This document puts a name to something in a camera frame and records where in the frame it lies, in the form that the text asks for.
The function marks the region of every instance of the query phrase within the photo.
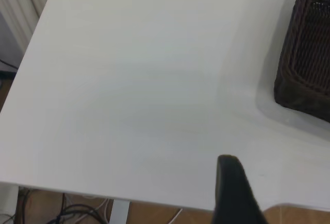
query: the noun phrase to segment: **brown wicker basket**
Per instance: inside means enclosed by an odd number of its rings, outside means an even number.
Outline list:
[[[281,106],[330,122],[330,0],[296,0],[274,97]]]

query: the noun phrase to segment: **black cable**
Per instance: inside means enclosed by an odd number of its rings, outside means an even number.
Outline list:
[[[14,65],[12,65],[12,64],[10,64],[10,63],[7,63],[7,62],[5,62],[5,61],[3,61],[3,60],[1,60],[1,59],[0,59],[0,62],[3,63],[3,64],[5,64],[5,65],[7,65],[7,66],[9,66],[9,67],[15,68],[16,70],[19,69],[18,67],[14,66]]]
[[[67,211],[68,209],[71,209],[71,208],[74,208],[74,207],[83,207],[83,208],[87,208],[89,209],[90,211],[94,212],[96,215],[99,215],[99,213],[96,211],[96,209],[94,209],[93,207],[90,207],[86,204],[73,204],[73,205],[70,205],[70,206],[67,206],[65,209],[63,209],[63,211]]]
[[[62,217],[62,213],[63,213],[63,210],[64,210],[64,200],[65,200],[65,194],[63,193],[63,194],[62,194],[62,205],[61,205],[61,210],[60,210],[59,215],[57,216],[56,224],[60,224],[61,217]]]
[[[92,216],[95,220],[97,220],[99,223],[101,224],[107,224],[101,217],[100,215],[95,215],[93,213],[91,213],[90,211],[86,211],[86,210],[72,210],[72,211],[68,211],[68,212],[65,212],[63,211],[62,215],[61,216],[65,216],[65,215],[72,215],[72,214],[85,214],[85,215],[89,215],[89,216]],[[53,220],[50,220],[49,222],[47,222],[47,224],[54,224],[56,223],[57,221],[57,218],[56,217],[55,219]]]
[[[74,218],[76,215],[75,214],[72,214],[72,216],[68,217],[68,218],[63,218],[62,221],[61,221],[61,224],[64,224],[66,221]]]
[[[2,224],[6,224],[7,222],[9,222],[10,220],[14,220],[14,218],[15,218],[15,214],[14,215],[12,215],[12,216],[10,216],[10,218],[9,219],[7,219],[7,220],[5,220],[5,222],[4,223],[2,223]]]
[[[24,198],[23,198],[23,203],[22,203],[22,224],[25,224],[25,206],[26,206],[26,201],[27,201],[29,193],[30,193],[30,190],[27,191],[27,193],[24,195]]]
[[[0,216],[7,216],[7,217],[12,217],[11,215],[9,214],[0,214]]]

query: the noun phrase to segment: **white curtain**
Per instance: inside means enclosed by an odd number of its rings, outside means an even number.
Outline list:
[[[9,55],[8,58],[1,58],[2,60],[6,59],[6,62],[15,66],[20,64],[46,2],[47,0],[0,0],[0,14],[2,16],[0,22],[6,23],[0,24],[3,28],[0,31],[2,33],[1,39],[11,41],[11,37],[13,37],[15,40],[15,45],[11,46],[10,49],[0,41],[0,56]],[[17,62],[18,54],[21,54],[19,62]],[[1,70],[7,71],[8,67],[0,63]]]

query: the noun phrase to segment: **black object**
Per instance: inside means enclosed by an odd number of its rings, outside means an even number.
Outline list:
[[[0,59],[0,62],[3,63],[3,64],[5,64],[5,65],[7,65],[7,66],[9,66],[9,67],[12,67],[12,68],[14,68],[14,69],[16,69],[16,70],[19,69],[18,67],[14,66],[14,65],[12,65],[12,64],[10,64],[10,63],[7,63],[7,62],[5,62],[5,61],[3,61],[3,60],[1,60],[1,59]]]
[[[5,80],[13,80],[15,79],[16,72],[9,72],[9,71],[0,71],[0,79]]]
[[[11,221],[11,220],[13,220],[13,222],[15,222],[15,215],[16,215],[16,214],[10,216],[9,219],[5,220],[5,222],[2,223],[2,224],[6,224],[6,223],[8,223],[8,222]]]
[[[268,224],[253,196],[243,166],[235,156],[218,157],[212,224]]]
[[[330,0],[296,0],[274,98],[283,107],[330,122]]]
[[[87,210],[71,210],[71,211],[69,210],[69,209],[72,209],[75,207],[85,208]],[[85,204],[73,204],[73,205],[70,205],[70,206],[64,208],[55,219],[50,220],[49,222],[47,222],[47,224],[56,224],[57,221],[59,219],[61,219],[61,217],[67,216],[67,215],[72,215],[72,214],[86,214],[86,215],[93,217],[95,220],[97,220],[101,224],[107,224],[102,219],[102,217],[99,215],[99,213],[96,211],[96,209],[94,209],[88,205],[85,205]]]
[[[58,215],[57,218],[56,218],[56,224],[60,224],[60,222],[61,222],[61,216],[62,216],[62,214],[63,214],[64,205],[65,205],[65,194],[62,193],[62,204],[61,204],[61,210],[60,210],[59,215]]]
[[[22,202],[22,224],[25,224],[25,207],[26,207],[26,202],[27,202],[27,199],[30,195],[30,192],[31,192],[31,190],[28,190],[25,193],[24,198],[23,198],[23,202]]]

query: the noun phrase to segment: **white cable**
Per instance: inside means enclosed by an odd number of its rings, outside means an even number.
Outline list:
[[[104,219],[105,219],[105,222],[106,223],[109,223],[110,222],[110,220],[108,220],[108,218],[107,218],[107,209],[108,209],[109,202],[110,202],[110,199],[108,199],[107,203],[105,204],[105,206],[104,206],[104,212],[103,212]]]
[[[183,210],[183,209],[180,209],[180,210],[176,213],[176,215],[172,218],[172,220],[170,220],[170,222],[167,223],[167,224],[172,224],[172,223],[175,221],[175,219],[179,216],[179,214],[182,212],[182,210]]]
[[[69,202],[70,205],[73,205],[73,201],[71,200],[71,197],[68,194],[64,194],[67,202]]]
[[[104,203],[106,203],[107,201],[109,201],[109,199],[104,199],[104,201],[97,208],[95,208],[95,210],[98,210],[99,208],[101,208],[104,205]],[[82,219],[84,219],[85,217],[87,217],[87,215],[88,214],[85,214],[82,217],[76,219],[73,224],[76,224],[77,222],[81,221]]]
[[[95,199],[97,197],[91,197],[91,196],[82,196],[83,198],[86,198],[86,199]]]

